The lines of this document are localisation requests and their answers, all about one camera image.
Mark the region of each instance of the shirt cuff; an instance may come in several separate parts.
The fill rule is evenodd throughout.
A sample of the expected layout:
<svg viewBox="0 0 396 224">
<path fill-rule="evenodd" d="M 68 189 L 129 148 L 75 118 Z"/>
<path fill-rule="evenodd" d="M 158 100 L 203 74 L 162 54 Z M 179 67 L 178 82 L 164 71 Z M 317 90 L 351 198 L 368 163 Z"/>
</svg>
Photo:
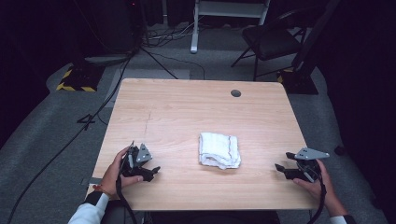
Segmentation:
<svg viewBox="0 0 396 224">
<path fill-rule="evenodd" d="M 343 216 L 340 217 L 331 217 L 330 222 L 332 224 L 347 224 L 345 218 Z"/>
<path fill-rule="evenodd" d="M 105 193 L 101 191 L 94 191 L 87 196 L 84 203 L 90 203 L 93 206 L 105 211 L 108 200 L 110 200 L 110 198 Z"/>
</svg>

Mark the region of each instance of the yellow and black hazard tape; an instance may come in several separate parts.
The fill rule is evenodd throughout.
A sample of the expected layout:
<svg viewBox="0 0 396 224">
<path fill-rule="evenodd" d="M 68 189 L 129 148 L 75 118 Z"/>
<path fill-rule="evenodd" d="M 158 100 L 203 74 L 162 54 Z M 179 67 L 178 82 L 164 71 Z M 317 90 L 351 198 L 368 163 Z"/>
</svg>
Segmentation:
<svg viewBox="0 0 396 224">
<path fill-rule="evenodd" d="M 104 69 L 84 71 L 87 74 L 82 76 L 78 71 L 73 70 L 73 68 L 74 66 L 69 67 L 64 74 L 64 77 L 56 88 L 57 91 L 97 91 L 97 85 L 102 76 L 100 73 L 103 73 Z"/>
<path fill-rule="evenodd" d="M 276 76 L 277 76 L 277 82 L 283 83 L 284 78 L 282 77 L 282 74 L 285 74 L 285 73 L 291 74 L 292 72 L 293 72 L 292 69 L 284 69 L 284 70 L 282 70 L 282 71 L 280 71 L 280 72 L 277 72 L 277 74 L 276 74 Z"/>
</svg>

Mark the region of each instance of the table leg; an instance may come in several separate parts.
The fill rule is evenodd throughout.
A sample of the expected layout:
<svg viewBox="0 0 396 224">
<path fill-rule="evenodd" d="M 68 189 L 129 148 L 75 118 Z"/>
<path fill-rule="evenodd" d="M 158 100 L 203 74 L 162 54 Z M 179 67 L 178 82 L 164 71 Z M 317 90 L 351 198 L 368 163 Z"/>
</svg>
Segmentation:
<svg viewBox="0 0 396 224">
<path fill-rule="evenodd" d="M 191 40 L 191 53 L 196 53 L 198 51 L 198 14 L 199 14 L 199 0 L 195 0 L 194 9 L 194 30 L 192 33 Z"/>
<path fill-rule="evenodd" d="M 271 0 L 265 0 L 264 6 L 262 8 L 262 16 L 260 17 L 259 25 L 263 25 L 265 21 L 265 17 L 267 16 L 268 7 L 270 6 Z"/>
</svg>

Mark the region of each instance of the wooden table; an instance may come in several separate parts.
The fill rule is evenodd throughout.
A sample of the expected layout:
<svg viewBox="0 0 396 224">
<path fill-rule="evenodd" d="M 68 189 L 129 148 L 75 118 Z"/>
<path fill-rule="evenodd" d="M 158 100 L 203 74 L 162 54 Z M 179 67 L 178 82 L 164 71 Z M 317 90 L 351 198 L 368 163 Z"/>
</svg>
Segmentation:
<svg viewBox="0 0 396 224">
<path fill-rule="evenodd" d="M 233 97 L 239 90 L 240 97 Z M 237 169 L 198 162 L 202 132 L 235 135 Z M 101 178 L 117 152 L 144 143 L 161 166 L 151 182 L 123 190 L 134 210 L 311 209 L 312 197 L 278 172 L 285 153 L 305 146 L 279 83 L 134 79 L 122 81 L 93 171 Z"/>
</svg>

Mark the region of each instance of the white shelf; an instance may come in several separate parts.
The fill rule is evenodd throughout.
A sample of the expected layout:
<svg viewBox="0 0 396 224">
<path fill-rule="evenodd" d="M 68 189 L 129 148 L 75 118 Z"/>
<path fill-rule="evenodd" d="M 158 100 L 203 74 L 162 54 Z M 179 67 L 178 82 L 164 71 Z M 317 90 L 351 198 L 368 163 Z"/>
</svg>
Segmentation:
<svg viewBox="0 0 396 224">
<path fill-rule="evenodd" d="M 260 18 L 259 24 L 263 24 L 270 1 L 265 0 L 265 4 L 257 4 L 195 0 L 194 29 L 190 52 L 196 53 L 198 51 L 198 15 Z"/>
<path fill-rule="evenodd" d="M 199 15 L 261 18 L 264 4 L 200 1 Z"/>
</svg>

